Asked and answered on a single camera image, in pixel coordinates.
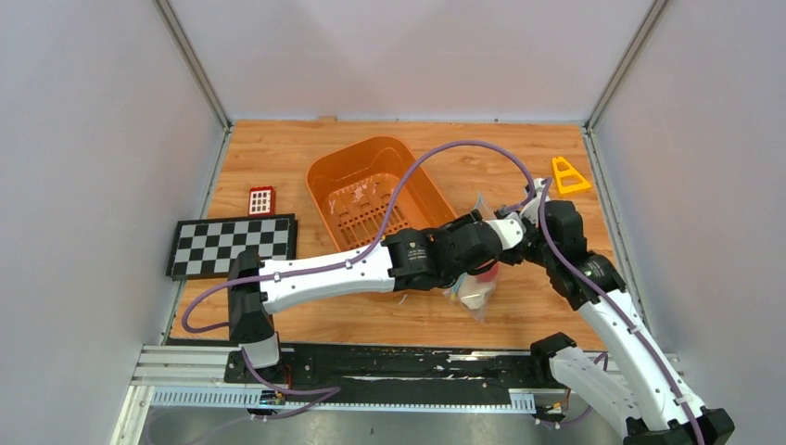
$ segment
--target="white wall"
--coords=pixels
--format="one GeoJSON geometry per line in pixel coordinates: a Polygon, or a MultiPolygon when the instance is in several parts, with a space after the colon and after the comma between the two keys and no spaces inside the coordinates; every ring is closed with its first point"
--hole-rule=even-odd
{"type": "Polygon", "coordinates": [[[0,443],[106,444],[218,125],[150,1],[0,3],[0,443]]]}
{"type": "Polygon", "coordinates": [[[173,0],[239,118],[584,120],[651,0],[173,0]]]}
{"type": "Polygon", "coordinates": [[[733,444],[783,442],[783,17],[672,2],[598,131],[649,321],[733,444]]]}

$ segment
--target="yellow triangle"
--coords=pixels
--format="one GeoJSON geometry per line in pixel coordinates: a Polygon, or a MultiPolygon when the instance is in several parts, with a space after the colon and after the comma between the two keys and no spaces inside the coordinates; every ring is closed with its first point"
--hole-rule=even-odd
{"type": "Polygon", "coordinates": [[[576,167],[570,165],[570,162],[562,156],[551,159],[551,172],[554,175],[554,182],[557,183],[557,192],[559,192],[561,197],[565,197],[571,193],[590,190],[592,188],[590,181],[587,181],[587,179],[576,170],[576,167]],[[571,185],[563,184],[563,180],[570,177],[575,178],[577,182],[571,185]]]}

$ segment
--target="plastic bag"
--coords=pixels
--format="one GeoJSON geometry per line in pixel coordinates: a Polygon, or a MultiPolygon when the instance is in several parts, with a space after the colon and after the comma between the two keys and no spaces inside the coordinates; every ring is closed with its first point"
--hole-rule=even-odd
{"type": "MultiPolygon", "coordinates": [[[[480,193],[477,194],[474,209],[480,211],[484,220],[495,218],[494,212],[488,208],[480,193]]],[[[494,264],[491,270],[480,275],[462,274],[452,288],[443,292],[445,297],[451,302],[461,303],[476,321],[483,323],[486,318],[488,300],[494,289],[497,288],[499,267],[499,264],[494,264]]]]}

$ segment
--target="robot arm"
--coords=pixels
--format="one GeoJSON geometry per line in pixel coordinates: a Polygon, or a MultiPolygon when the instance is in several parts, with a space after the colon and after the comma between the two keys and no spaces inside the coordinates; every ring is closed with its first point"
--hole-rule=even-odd
{"type": "Polygon", "coordinates": [[[545,201],[546,224],[563,255],[609,299],[636,322],[633,329],[582,280],[554,256],[538,224],[544,181],[536,184],[536,198],[518,212],[498,211],[496,220],[483,221],[476,211],[438,228],[403,229],[386,237],[363,261],[349,260],[364,248],[293,261],[259,262],[253,249],[238,256],[230,278],[273,273],[271,281],[230,288],[230,340],[243,345],[255,368],[278,362],[278,336],[272,314],[292,306],[356,292],[429,290],[450,287],[462,273],[479,274],[496,262],[510,265],[533,262],[546,269],[553,288],[598,333],[615,357],[628,386],[624,387],[594,365],[569,337],[557,334],[532,345],[545,377],[580,394],[625,438],[625,444],[693,444],[690,421],[681,407],[686,402],[708,445],[722,445],[734,429],[725,410],[708,410],[704,401],[681,380],[641,322],[625,283],[614,265],[587,251],[581,216],[569,201],[545,201]],[[282,277],[288,270],[344,262],[329,272],[282,277]],[[665,369],[638,339],[644,336],[665,369]],[[677,382],[676,400],[664,374],[677,382]]]}

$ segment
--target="orange basket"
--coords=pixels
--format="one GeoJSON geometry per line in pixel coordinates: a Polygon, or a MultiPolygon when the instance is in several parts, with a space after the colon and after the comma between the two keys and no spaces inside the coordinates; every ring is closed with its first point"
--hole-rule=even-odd
{"type": "MultiPolygon", "coordinates": [[[[393,189],[414,162],[415,156],[399,139],[377,136],[311,165],[306,185],[338,250],[374,240],[393,189]]],[[[456,212],[418,167],[396,200],[385,234],[439,226],[455,218],[456,212]]]]}

